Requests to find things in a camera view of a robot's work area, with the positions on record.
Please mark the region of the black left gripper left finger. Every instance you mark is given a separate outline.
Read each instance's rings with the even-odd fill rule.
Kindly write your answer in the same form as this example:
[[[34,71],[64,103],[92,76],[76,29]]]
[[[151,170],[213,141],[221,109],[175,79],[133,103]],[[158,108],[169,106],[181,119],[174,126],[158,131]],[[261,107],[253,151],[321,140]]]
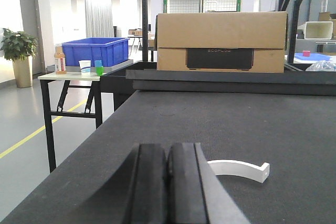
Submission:
[[[139,144],[119,166],[61,165],[4,223],[165,223],[165,162],[161,145]]]

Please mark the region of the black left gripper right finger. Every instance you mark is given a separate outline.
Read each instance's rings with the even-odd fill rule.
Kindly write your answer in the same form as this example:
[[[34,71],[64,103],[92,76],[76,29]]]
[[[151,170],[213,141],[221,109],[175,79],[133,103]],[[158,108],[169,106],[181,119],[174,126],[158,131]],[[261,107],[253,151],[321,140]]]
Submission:
[[[173,144],[168,174],[168,223],[249,223],[208,165],[199,143]]]

